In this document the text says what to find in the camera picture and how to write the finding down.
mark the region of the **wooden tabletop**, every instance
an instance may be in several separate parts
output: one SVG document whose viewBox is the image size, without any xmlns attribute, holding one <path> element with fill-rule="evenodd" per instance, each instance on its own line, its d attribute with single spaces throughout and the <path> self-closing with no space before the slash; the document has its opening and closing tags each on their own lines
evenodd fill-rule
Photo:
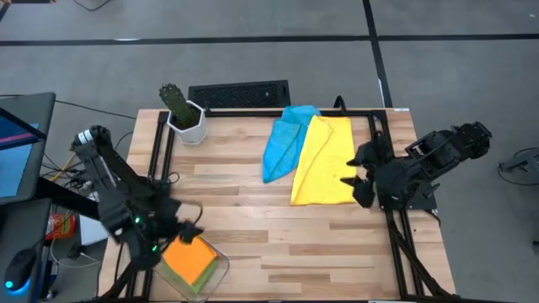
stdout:
<svg viewBox="0 0 539 303">
<path fill-rule="evenodd" d="M 127 162 L 146 175 L 159 110 L 139 111 Z M 387 110 L 397 154 L 416 140 L 409 111 Z M 170 172 L 180 175 L 172 196 L 204 205 L 204 238 L 229 257 L 230 270 L 210 300 L 397 299 L 385 216 L 358 204 L 290 206 L 294 173 L 262 182 L 261 158 L 274 118 L 209 118 L 200 146 L 174 140 Z M 366 118 L 351 118 L 355 146 L 370 139 Z M 166 134 L 158 158 L 161 172 Z M 419 259 L 442 287 L 454 292 L 440 228 L 423 211 L 408 212 Z M 99 293 L 114 280 L 119 247 L 109 239 Z M 128 263 L 122 253 L 120 270 Z M 414 287 L 403 257 L 408 292 Z M 141 292 L 141 282 L 136 294 Z M 154 273 L 150 300 L 181 300 Z"/>
</svg>

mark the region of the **gray carpet floor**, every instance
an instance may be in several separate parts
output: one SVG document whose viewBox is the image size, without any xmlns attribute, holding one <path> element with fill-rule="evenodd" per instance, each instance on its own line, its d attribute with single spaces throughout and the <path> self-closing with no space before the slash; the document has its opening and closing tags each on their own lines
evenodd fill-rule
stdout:
<svg viewBox="0 0 539 303">
<path fill-rule="evenodd" d="M 79 0 L 90 7 L 97 0 Z M 379 35 L 539 33 L 539 3 L 371 0 Z M 90 13 L 70 0 L 12 5 L 0 40 L 89 40 L 246 35 L 367 35 L 361 1 L 113 0 Z M 539 40 L 382 42 L 395 107 L 410 108 L 418 136 L 475 120 L 493 133 L 486 157 L 441 178 L 436 198 L 460 295 L 537 302 L 539 189 L 503 182 L 497 166 L 539 146 Z M 0 47 L 0 93 L 52 91 L 59 100 L 122 114 L 162 108 L 157 90 L 287 79 L 292 104 L 381 107 L 369 42 Z M 47 154 L 64 163 L 74 134 L 104 125 L 116 140 L 134 121 L 57 104 Z M 119 153 L 127 154 L 130 139 Z M 514 175 L 526 182 L 526 176 Z M 58 255 L 70 244 L 58 242 Z M 104 244 L 91 248 L 101 258 Z M 98 266 L 62 268 L 54 302 L 89 298 Z"/>
</svg>

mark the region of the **computer mouse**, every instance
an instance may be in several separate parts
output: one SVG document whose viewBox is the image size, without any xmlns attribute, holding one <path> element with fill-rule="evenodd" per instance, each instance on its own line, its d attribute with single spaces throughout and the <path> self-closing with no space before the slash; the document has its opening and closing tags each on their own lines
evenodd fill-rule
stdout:
<svg viewBox="0 0 539 303">
<path fill-rule="evenodd" d="M 33 248 L 23 249 L 17 252 L 6 268 L 4 285 L 8 291 L 16 291 L 23 288 L 30 278 L 34 267 L 35 250 Z"/>
</svg>

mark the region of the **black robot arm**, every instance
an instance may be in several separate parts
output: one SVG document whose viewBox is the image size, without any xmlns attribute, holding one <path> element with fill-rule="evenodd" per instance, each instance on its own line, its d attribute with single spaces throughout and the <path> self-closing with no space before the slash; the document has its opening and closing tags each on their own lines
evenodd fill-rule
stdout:
<svg viewBox="0 0 539 303">
<path fill-rule="evenodd" d="M 367 170 L 366 179 L 344 178 L 354 187 L 354 198 L 363 207 L 371 207 L 374 186 L 382 208 L 401 210 L 414 208 L 435 209 L 432 184 L 438 177 L 469 158 L 485 155 L 492 137 L 479 122 L 454 126 L 451 130 L 432 131 L 406 147 L 406 157 L 384 157 L 390 148 L 384 135 L 377 132 L 372 141 L 358 148 L 351 166 Z"/>
<path fill-rule="evenodd" d="M 168 197 L 168 181 L 136 175 L 116 153 L 103 126 L 76 135 L 72 149 L 99 194 L 101 223 L 117 243 L 128 245 L 134 270 L 153 268 L 175 237 L 191 242 L 201 234 L 193 223 L 178 221 L 181 203 Z"/>
</svg>

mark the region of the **artificial plant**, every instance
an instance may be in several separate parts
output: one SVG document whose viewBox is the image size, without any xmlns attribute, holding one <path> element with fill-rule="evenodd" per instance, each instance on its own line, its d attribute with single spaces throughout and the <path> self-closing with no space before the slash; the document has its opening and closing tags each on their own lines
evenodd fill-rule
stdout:
<svg viewBox="0 0 539 303">
<path fill-rule="evenodd" d="M 184 98 L 182 91 L 172 83 L 164 84 L 159 89 L 159 97 L 174 116 L 173 123 L 181 130 L 186 130 L 199 123 L 200 113 L 191 107 Z"/>
</svg>

